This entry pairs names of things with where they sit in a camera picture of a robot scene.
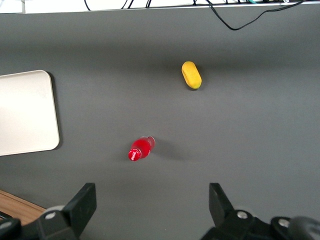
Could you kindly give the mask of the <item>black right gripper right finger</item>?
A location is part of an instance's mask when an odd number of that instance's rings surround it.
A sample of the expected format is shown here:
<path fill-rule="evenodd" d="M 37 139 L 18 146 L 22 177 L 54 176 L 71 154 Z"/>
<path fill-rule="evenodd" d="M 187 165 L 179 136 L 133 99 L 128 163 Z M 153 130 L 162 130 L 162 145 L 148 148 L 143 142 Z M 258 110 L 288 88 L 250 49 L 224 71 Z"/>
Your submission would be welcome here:
<path fill-rule="evenodd" d="M 209 211 L 214 222 L 203 240 L 271 240 L 269 224 L 235 209 L 219 183 L 209 184 Z"/>

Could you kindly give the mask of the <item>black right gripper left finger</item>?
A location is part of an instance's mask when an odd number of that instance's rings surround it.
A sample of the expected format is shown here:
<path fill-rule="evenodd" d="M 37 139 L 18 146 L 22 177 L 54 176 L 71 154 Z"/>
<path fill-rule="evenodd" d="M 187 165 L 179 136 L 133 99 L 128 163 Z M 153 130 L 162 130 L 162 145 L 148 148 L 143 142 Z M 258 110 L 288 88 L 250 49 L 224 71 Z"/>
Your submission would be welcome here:
<path fill-rule="evenodd" d="M 39 217 L 39 239 L 78 240 L 96 209 L 96 185 L 86 183 L 63 208 L 52 207 Z"/>

